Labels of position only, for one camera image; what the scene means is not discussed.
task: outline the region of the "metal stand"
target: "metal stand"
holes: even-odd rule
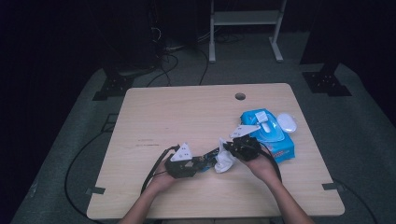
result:
[[[134,78],[123,77],[114,66],[104,66],[106,81],[100,91],[93,96],[93,101],[105,101],[109,96],[124,96],[134,84]]]
[[[303,72],[305,81],[313,93],[327,93],[329,96],[351,96],[346,86],[341,85],[334,75],[339,62],[333,57],[319,72]]]
[[[274,36],[269,38],[271,47],[276,57],[276,61],[283,62],[283,57],[277,46],[280,25],[283,20],[287,0],[282,0],[280,10],[267,11],[224,11],[215,12],[214,0],[211,1],[210,15],[210,41],[209,41],[209,61],[216,62],[215,52],[215,26],[216,25],[275,25]]]

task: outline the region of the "tissue box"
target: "tissue box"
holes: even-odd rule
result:
[[[268,118],[265,122],[259,122],[258,116],[256,116],[262,112],[265,112]],[[241,120],[245,125],[261,125],[261,128],[251,133],[250,137],[256,137],[262,145],[265,145],[273,154],[276,162],[280,163],[295,157],[294,143],[289,134],[282,131],[271,112],[266,109],[246,111],[242,114]]]

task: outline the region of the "black device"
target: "black device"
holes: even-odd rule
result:
[[[219,148],[216,148],[204,156],[192,157],[188,161],[171,161],[174,154],[171,154],[165,162],[166,172],[174,178],[193,177],[197,172],[203,172],[215,166],[216,156]]]
[[[223,144],[223,146],[227,151],[230,151],[233,156],[243,161],[254,160],[259,157],[259,154],[262,154],[274,166],[277,177],[282,181],[282,175],[280,174],[279,167],[277,166],[271,151],[268,150],[268,153],[262,151],[262,146],[265,147],[265,145],[260,144],[260,142],[257,141],[257,138],[250,137],[247,134],[242,137],[236,137],[232,142],[227,142],[226,144]]]
[[[243,161],[251,161],[259,156],[259,150],[262,150],[261,144],[255,137],[249,137],[248,135],[234,138],[232,142],[223,144],[227,151]]]

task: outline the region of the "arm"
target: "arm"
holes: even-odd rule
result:
[[[169,189],[176,182],[168,173],[162,173],[163,171],[165,171],[164,161],[158,166],[155,172],[157,175],[152,178],[146,190],[143,191],[128,213],[120,220],[120,224],[143,223],[157,195]]]
[[[260,155],[255,160],[241,162],[271,190],[285,223],[314,223],[277,178],[276,171],[268,159]]]

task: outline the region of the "gray carpet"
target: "gray carpet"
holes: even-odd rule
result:
[[[396,220],[396,130],[359,77],[340,65],[336,76],[352,96],[329,97],[312,93],[302,72],[318,71],[320,64],[299,65],[308,33],[280,34],[279,48],[285,61],[277,63],[268,43],[268,34],[245,35],[232,45],[216,45],[217,62],[210,64],[203,85],[243,83],[289,83],[305,119],[318,144],[332,177],[344,182],[374,212],[378,223]],[[198,47],[207,55],[208,45]],[[200,50],[184,49],[173,53],[177,67],[168,73],[172,86],[198,85],[205,71],[205,56]],[[175,58],[164,57],[163,68],[175,64]],[[162,71],[138,77],[134,87],[146,85]],[[67,190],[76,208],[86,212],[111,133],[102,133],[107,116],[119,113],[122,97],[93,101],[105,81],[98,70],[85,86],[67,121],[37,175],[36,188],[26,195],[12,223],[93,223],[79,214],[66,200],[64,178],[69,165],[80,150],[69,172]],[[166,76],[151,86],[166,86]],[[363,203],[351,190],[340,192],[346,211],[340,217],[314,217],[317,223],[374,223]],[[105,220],[116,223],[117,220]]]

